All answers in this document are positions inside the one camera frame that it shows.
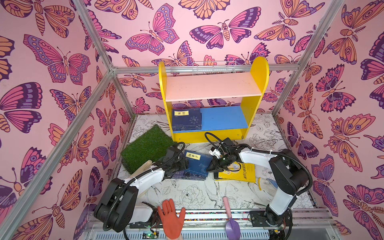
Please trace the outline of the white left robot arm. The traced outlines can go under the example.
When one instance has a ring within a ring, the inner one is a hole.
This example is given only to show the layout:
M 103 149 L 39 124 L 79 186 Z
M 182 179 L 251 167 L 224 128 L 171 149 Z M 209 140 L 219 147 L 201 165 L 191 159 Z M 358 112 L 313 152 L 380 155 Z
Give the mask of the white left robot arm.
M 103 230 L 122 232 L 129 225 L 152 226 L 158 220 L 157 207 L 138 197 L 175 173 L 186 170 L 188 161 L 183 153 L 185 143 L 167 149 L 166 155 L 150 165 L 148 170 L 130 179 L 113 179 L 94 210 L 94 217 L 103 223 Z

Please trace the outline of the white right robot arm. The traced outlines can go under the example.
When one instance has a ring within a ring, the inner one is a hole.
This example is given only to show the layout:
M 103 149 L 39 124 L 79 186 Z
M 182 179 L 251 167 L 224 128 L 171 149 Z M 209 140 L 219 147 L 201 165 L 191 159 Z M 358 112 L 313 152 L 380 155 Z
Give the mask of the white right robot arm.
M 235 145 L 229 138 L 211 145 L 209 153 L 213 159 L 207 168 L 208 172 L 228 171 L 229 166 L 235 162 L 253 164 L 272 171 L 278 187 L 266 207 L 267 215 L 281 217 L 293 206 L 298 196 L 313 186 L 309 170 L 288 149 L 280 152 L 258 150 L 247 144 Z

